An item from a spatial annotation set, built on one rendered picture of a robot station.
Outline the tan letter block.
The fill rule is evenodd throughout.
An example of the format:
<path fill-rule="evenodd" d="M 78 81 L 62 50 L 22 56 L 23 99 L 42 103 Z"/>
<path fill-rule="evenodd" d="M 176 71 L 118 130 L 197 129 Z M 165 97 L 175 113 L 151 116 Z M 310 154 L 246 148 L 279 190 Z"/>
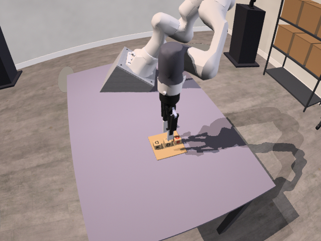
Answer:
<path fill-rule="evenodd" d="M 161 148 L 161 143 L 160 143 L 160 141 L 159 141 L 159 140 L 153 141 L 153 147 L 154 147 L 155 150 L 156 150 L 156 149 L 160 149 L 160 148 Z"/>
<path fill-rule="evenodd" d="M 167 141 L 167 138 L 164 138 L 163 143 L 164 143 L 164 146 L 165 146 L 165 147 L 169 147 L 169 146 L 172 145 L 171 140 L 170 140 L 170 141 Z"/>
<path fill-rule="evenodd" d="M 173 142 L 176 145 L 176 144 L 180 144 L 181 140 L 182 139 L 181 139 L 180 135 L 176 135 L 176 136 L 174 136 Z"/>

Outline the tan flat mat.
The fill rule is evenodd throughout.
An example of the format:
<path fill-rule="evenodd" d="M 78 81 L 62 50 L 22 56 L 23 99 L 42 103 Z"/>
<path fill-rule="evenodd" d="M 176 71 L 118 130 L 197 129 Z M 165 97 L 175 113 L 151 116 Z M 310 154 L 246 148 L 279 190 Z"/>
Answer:
<path fill-rule="evenodd" d="M 157 160 L 165 159 L 168 157 L 176 156 L 176 155 L 183 154 L 183 153 L 187 152 L 187 150 L 184 147 L 182 142 L 180 144 L 175 145 L 173 140 L 171 140 L 172 145 L 169 147 L 165 147 L 164 143 L 163 143 L 164 138 L 167 138 L 167 133 L 148 137 L 149 142 L 151 144 L 151 147 L 153 149 L 153 152 L 154 152 Z M 160 143 L 161 143 L 160 149 L 156 149 L 156 150 L 154 149 L 153 141 L 155 141 L 155 140 L 160 141 Z"/>

